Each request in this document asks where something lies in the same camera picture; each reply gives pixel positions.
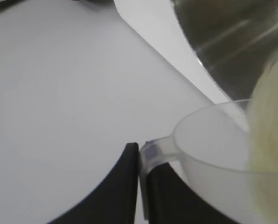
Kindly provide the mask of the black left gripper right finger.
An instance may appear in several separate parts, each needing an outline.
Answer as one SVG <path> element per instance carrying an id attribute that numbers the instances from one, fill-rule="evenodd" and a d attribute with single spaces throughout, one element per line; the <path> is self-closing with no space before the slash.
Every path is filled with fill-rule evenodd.
<path id="1" fill-rule="evenodd" d="M 178 176 L 170 164 L 147 175 L 150 224 L 235 224 L 202 200 Z"/>

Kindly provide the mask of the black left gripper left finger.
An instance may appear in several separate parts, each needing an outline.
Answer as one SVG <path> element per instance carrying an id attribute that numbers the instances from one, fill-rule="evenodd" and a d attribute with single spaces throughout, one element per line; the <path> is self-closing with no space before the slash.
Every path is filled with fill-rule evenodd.
<path id="1" fill-rule="evenodd" d="M 127 143 L 104 180 L 52 224 L 133 224 L 138 192 L 138 144 Z"/>

